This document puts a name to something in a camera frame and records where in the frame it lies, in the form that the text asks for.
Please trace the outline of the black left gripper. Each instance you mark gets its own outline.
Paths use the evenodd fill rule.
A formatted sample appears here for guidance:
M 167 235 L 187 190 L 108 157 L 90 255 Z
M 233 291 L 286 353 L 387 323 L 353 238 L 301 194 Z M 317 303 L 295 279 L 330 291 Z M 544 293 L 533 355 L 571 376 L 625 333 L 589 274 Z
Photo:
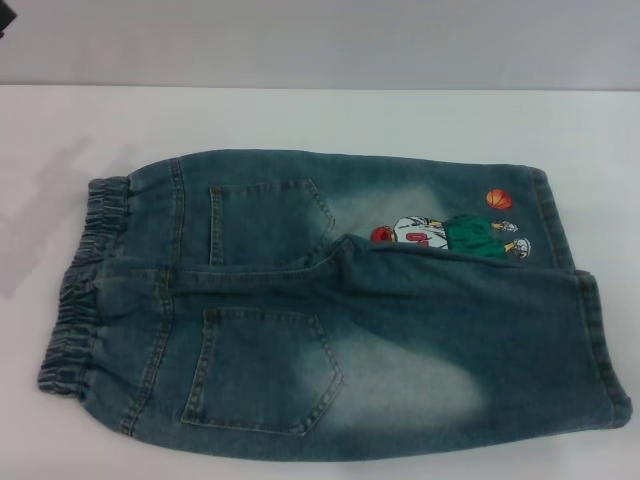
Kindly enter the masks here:
M 6 0 L 0 0 L 0 38 L 4 37 L 5 30 L 16 20 L 17 17 L 17 13 L 6 2 Z

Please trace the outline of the blue denim shorts cartoon print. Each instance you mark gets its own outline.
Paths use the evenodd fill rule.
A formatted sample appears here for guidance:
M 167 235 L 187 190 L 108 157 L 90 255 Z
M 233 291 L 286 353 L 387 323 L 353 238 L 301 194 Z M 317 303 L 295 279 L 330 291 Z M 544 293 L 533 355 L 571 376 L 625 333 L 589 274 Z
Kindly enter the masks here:
M 632 415 L 544 172 L 299 151 L 93 180 L 38 386 L 144 442 L 279 461 Z

